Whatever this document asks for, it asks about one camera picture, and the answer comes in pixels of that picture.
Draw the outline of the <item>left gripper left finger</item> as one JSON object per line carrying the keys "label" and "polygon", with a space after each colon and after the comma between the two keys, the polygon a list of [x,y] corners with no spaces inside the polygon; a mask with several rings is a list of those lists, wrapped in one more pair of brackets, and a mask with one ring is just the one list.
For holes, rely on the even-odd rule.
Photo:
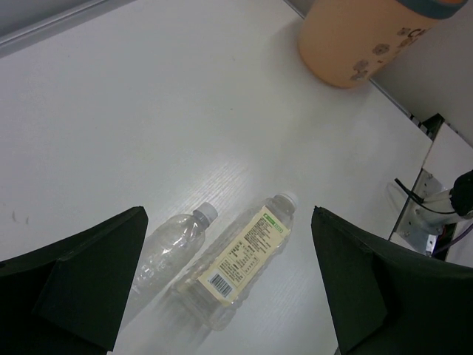
{"label": "left gripper left finger", "polygon": [[112,351],[148,216],[132,207],[81,233],[1,262],[2,354]]}

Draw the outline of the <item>clear unlabelled bottle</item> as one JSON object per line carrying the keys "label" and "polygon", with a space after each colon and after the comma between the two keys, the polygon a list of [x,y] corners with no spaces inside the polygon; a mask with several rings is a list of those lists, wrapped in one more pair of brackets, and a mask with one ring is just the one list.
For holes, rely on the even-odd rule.
{"label": "clear unlabelled bottle", "polygon": [[145,239],[130,290],[135,308],[151,302],[187,266],[217,217],[217,210],[204,202],[191,214],[169,218]]}

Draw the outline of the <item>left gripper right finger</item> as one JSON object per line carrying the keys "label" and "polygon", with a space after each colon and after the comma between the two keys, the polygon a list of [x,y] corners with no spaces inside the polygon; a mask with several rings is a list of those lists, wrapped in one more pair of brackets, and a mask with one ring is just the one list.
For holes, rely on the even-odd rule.
{"label": "left gripper right finger", "polygon": [[316,207],[311,229],[341,354],[471,354],[472,269]]}

